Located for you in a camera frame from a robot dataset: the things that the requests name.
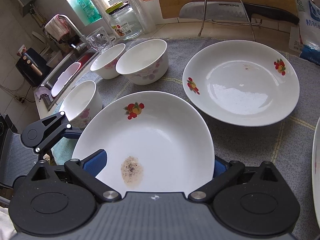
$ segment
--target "ceramic bowl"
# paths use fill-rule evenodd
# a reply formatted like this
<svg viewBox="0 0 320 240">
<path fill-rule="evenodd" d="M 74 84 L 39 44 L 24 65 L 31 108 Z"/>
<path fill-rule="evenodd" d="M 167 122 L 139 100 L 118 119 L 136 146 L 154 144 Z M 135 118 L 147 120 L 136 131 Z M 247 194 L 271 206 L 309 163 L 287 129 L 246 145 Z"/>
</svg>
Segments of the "ceramic bowl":
<svg viewBox="0 0 320 240">
<path fill-rule="evenodd" d="M 129 49 L 119 59 L 116 70 L 134 84 L 148 85 L 161 78 L 168 66 L 167 43 L 156 39 Z"/>
<path fill-rule="evenodd" d="M 58 77 L 57 82 L 51 89 L 52 97 L 56 97 L 64 86 L 69 82 L 73 75 L 81 68 L 80 62 L 72 63 L 62 74 Z"/>
<path fill-rule="evenodd" d="M 70 124 L 85 128 L 102 109 L 102 99 L 95 82 L 88 80 L 77 85 L 63 100 L 59 112 L 64 111 Z"/>
<path fill-rule="evenodd" d="M 80 136 L 73 158 L 99 149 L 107 165 L 97 179 L 118 191 L 184 192 L 212 179 L 210 131 L 193 106 L 159 91 L 122 97 L 105 107 Z"/>
<path fill-rule="evenodd" d="M 240 126 L 279 122 L 299 99 L 297 75 L 276 50 L 253 41 L 212 44 L 188 62 L 183 88 L 208 115 Z"/>
<path fill-rule="evenodd" d="M 103 52 L 92 63 L 90 70 L 104 79 L 115 78 L 119 75 L 116 71 L 116 64 L 125 53 L 125 44 L 117 44 Z"/>
</svg>

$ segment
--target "kitchen knife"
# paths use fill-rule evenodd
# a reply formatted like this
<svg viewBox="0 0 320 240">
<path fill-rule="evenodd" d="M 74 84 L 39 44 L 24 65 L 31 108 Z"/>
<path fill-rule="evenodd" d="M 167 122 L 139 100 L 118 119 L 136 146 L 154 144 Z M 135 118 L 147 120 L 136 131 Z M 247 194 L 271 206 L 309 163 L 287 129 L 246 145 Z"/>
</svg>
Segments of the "kitchen knife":
<svg viewBox="0 0 320 240">
<path fill-rule="evenodd" d="M 190 2 L 185 4 L 181 10 L 180 18 L 202 19 L 204 2 Z M 257 14 L 271 20 L 285 21 L 297 25 L 299 18 L 294 14 L 270 6 L 244 3 L 249 18 Z M 221 21 L 243 21 L 247 22 L 244 9 L 239 2 L 207 2 L 206 20 Z"/>
</svg>

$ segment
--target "power outlet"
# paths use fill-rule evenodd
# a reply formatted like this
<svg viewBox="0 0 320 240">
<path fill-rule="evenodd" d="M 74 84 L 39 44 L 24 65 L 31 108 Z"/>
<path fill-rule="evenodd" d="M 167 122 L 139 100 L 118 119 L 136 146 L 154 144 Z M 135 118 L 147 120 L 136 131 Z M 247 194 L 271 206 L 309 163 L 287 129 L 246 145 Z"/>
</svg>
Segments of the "power outlet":
<svg viewBox="0 0 320 240">
<path fill-rule="evenodd" d="M 19 101 L 19 102 L 22 103 L 22 104 L 25 102 L 25 99 L 22 98 L 21 96 L 15 95 L 15 96 L 14 96 L 14 99 L 16 99 L 17 101 Z"/>
</svg>

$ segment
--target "jar lid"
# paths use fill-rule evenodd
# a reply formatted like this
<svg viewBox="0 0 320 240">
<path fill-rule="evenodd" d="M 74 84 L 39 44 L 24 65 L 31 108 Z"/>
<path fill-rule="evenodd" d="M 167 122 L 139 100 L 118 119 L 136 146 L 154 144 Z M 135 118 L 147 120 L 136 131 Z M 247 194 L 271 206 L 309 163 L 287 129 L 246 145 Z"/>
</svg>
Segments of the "jar lid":
<svg viewBox="0 0 320 240">
<path fill-rule="evenodd" d="M 124 3 L 122 6 L 120 6 L 119 8 L 113 10 L 112 12 L 109 12 L 109 15 L 112 15 L 112 14 L 114 14 L 114 13 L 116 13 L 116 12 L 124 9 L 124 8 L 126 8 L 127 6 L 130 6 L 130 4 L 129 4 L 128 2 L 125 2 L 125 3 Z"/>
<path fill-rule="evenodd" d="M 114 11 L 115 9 L 118 9 L 122 5 L 123 5 L 123 2 L 114 3 L 113 5 L 110 5 L 110 7 L 108 7 L 106 9 L 106 13 L 110 13 L 110 12 Z"/>
</svg>

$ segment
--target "kitchen counter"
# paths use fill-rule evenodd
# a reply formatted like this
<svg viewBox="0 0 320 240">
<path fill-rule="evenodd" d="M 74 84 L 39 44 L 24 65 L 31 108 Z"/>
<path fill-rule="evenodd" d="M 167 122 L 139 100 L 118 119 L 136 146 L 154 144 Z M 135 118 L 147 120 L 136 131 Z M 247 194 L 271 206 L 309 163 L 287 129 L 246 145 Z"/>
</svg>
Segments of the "kitchen counter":
<svg viewBox="0 0 320 240">
<path fill-rule="evenodd" d="M 184 23 L 172 23 L 172 24 L 162 24 L 157 25 L 157 29 L 148 34 L 139 36 L 139 38 L 186 38 L 186 37 L 197 37 L 201 28 L 201 22 L 184 22 Z M 256 36 L 256 41 L 273 49 L 288 52 L 292 55 L 298 56 L 296 52 L 289 49 L 289 38 L 290 33 L 270 29 L 267 27 L 253 27 Z M 217 25 L 212 23 L 204 23 L 204 29 L 202 31 L 201 37 L 212 37 L 221 40 L 253 40 L 253 36 L 249 26 L 225 26 Z M 81 74 L 71 83 L 71 85 L 66 89 L 62 96 L 57 101 L 58 105 L 71 91 L 73 85 L 81 78 L 85 73 L 90 71 L 90 66 L 92 62 L 87 65 L 87 67 L 82 70 Z M 35 101 L 40 118 L 45 118 L 51 114 L 56 109 L 53 106 L 50 111 L 47 110 L 43 101 L 39 101 L 35 96 Z"/>
</svg>

